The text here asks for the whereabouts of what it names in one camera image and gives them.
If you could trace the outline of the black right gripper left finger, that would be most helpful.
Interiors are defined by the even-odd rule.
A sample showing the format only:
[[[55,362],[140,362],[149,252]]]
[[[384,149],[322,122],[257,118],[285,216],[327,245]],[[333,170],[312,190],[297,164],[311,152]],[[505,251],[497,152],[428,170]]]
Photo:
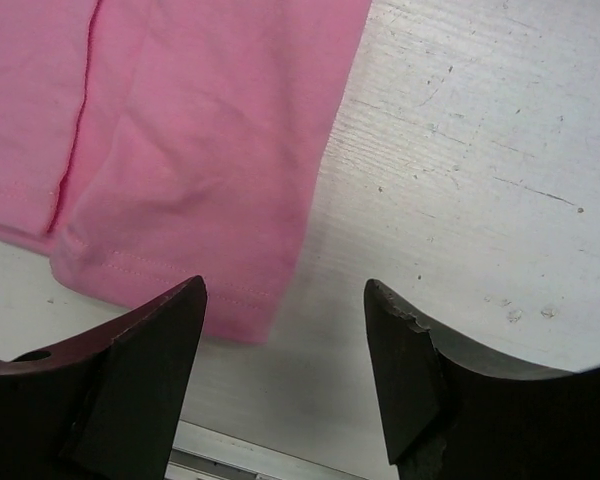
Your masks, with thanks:
[[[79,335],[0,360],[0,479],[164,477],[207,291],[190,278]]]

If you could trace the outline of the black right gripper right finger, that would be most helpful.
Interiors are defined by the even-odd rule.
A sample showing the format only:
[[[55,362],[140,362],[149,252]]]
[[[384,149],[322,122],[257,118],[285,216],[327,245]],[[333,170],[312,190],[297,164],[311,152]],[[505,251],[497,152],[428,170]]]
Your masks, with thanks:
[[[600,479],[600,366],[572,373],[504,354],[376,279],[364,311],[401,478]]]

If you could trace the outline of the pink t shirt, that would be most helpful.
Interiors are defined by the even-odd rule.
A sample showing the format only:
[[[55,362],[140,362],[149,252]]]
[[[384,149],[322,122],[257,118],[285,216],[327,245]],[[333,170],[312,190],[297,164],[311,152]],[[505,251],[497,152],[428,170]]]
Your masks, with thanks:
[[[366,1],[0,1],[0,241],[137,307],[196,275],[267,340]]]

